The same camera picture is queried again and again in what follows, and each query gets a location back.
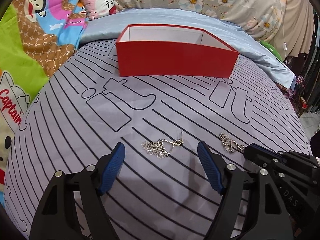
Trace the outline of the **grey striped bed sheet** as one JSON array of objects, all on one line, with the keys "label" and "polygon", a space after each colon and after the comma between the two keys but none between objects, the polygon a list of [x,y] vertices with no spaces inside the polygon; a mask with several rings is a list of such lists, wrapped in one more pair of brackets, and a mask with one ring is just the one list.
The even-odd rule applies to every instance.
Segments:
[{"label": "grey striped bed sheet", "polygon": [[5,210],[28,236],[53,174],[76,173],[121,142],[125,160],[103,205],[121,239],[203,239],[221,197],[197,156],[199,141],[249,171],[226,139],[310,154],[290,102],[249,58],[227,79],[120,77],[113,40],[80,48],[44,85],[15,134]]}]

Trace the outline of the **colourful monkey cartoon blanket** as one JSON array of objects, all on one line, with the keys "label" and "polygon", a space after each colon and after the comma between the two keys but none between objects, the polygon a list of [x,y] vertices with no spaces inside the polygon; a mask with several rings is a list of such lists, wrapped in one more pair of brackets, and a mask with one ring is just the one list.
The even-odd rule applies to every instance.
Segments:
[{"label": "colourful monkey cartoon blanket", "polygon": [[15,133],[48,79],[77,50],[80,0],[13,0],[1,19],[1,180]]}]

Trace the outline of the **silver filigree earring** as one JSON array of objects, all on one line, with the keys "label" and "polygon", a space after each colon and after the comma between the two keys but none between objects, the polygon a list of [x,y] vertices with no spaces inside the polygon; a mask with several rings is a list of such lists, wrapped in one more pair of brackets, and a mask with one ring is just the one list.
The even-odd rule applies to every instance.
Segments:
[{"label": "silver filigree earring", "polygon": [[183,131],[179,133],[179,136],[175,140],[157,139],[149,140],[147,137],[142,135],[145,141],[141,144],[148,155],[154,155],[158,159],[169,157],[175,147],[182,147],[184,144]]},{"label": "silver filigree earring", "polygon": [[221,143],[222,143],[224,149],[229,153],[234,153],[236,151],[243,152],[245,149],[244,145],[237,143],[235,140],[230,138],[225,133],[220,133],[219,138],[221,140]]}]

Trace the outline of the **red cardboard box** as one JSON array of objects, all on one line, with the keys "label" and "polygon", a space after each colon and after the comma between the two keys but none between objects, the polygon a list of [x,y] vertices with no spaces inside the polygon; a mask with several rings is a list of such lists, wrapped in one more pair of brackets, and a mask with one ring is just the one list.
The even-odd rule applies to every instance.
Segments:
[{"label": "red cardboard box", "polygon": [[206,31],[128,25],[116,40],[119,75],[228,78],[239,52]]}]

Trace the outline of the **green plastic object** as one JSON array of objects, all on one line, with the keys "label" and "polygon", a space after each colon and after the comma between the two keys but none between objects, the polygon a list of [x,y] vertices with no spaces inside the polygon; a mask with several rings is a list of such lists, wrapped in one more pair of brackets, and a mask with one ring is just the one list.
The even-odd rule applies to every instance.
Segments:
[{"label": "green plastic object", "polygon": [[260,40],[259,43],[264,46],[267,50],[269,50],[279,61],[283,62],[283,58],[279,54],[279,52],[274,48],[274,46],[270,45],[268,42]]}]

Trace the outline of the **pink cartoon cushion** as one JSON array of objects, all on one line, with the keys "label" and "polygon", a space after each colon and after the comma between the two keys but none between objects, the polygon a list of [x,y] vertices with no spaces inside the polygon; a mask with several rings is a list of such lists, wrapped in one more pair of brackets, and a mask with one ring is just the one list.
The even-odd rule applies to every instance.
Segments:
[{"label": "pink cartoon cushion", "polygon": [[96,20],[104,16],[116,14],[118,3],[115,0],[80,0],[89,20]]}]

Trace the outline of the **light blue pillow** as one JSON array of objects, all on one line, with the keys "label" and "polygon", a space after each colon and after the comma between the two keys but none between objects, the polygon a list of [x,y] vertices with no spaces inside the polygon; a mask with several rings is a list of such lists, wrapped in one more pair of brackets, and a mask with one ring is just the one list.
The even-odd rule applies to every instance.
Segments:
[{"label": "light blue pillow", "polygon": [[251,59],[275,83],[285,88],[296,83],[295,74],[240,26],[181,9],[127,9],[89,21],[80,37],[80,44],[118,38],[128,25],[172,26],[182,29],[184,34],[206,31]]}]

